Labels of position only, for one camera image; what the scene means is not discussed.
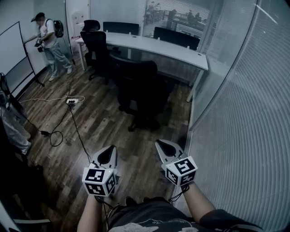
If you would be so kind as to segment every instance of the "black t-shirt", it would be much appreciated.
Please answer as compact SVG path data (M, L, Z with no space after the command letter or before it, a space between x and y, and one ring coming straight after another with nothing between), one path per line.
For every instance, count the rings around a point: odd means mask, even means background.
M154 201L117 211L110 218L110 232L197 232L213 230L262 231L224 210L218 209L204 215L199 224L190 222L169 203Z

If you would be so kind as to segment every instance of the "electrical outlet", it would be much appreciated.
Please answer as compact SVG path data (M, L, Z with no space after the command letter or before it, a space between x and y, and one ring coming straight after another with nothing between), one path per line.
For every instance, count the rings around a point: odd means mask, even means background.
M67 99L68 105L75 105L78 103L78 99Z

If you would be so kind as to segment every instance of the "forearm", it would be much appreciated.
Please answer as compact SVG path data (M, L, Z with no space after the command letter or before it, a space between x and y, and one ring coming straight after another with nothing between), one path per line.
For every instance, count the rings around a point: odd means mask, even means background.
M215 209L213 204L203 195L195 183L189 185L189 190L184 193L184 197L191 216L197 223L199 223L199 220L205 214Z
M87 198L77 232L97 232L102 218L102 204L93 195Z
M29 42L29 41L32 41L32 40L34 40L34 39L36 39L36 38L37 38L37 36L34 35L34 36L32 36L31 38L29 38L28 40L26 40L24 43L27 43L27 42Z
M48 33L46 36L44 36L43 38L41 38L42 41L48 40L50 38L50 36L52 36L54 34L54 32Z

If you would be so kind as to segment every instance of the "black backpack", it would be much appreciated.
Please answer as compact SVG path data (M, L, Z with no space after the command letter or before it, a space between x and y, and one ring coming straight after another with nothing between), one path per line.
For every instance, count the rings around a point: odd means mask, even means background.
M54 30L55 30L55 36L57 38L62 38L63 37L63 23L60 20L55 20L53 21L54 24Z

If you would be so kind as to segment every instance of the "desk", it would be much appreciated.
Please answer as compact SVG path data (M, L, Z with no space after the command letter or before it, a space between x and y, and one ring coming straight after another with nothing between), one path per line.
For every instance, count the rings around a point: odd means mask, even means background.
M80 53L81 63L83 70L85 69L83 53L82 53L82 44L84 44L83 39L79 38L76 40L78 43L78 50ZM208 70L207 58L204 54L198 53L196 51L184 48L182 46L168 43L165 41L151 39L142 36L129 35L129 34L119 34L119 33L106 33L106 43L108 45L113 45L116 47L125 47L130 49L142 50L149 53L154 53L157 55L169 57L193 66L196 66L200 69L200 72L197 76L197 80L194 82L191 95L188 99L191 99L192 95L195 93L195 88L203 75L204 71Z

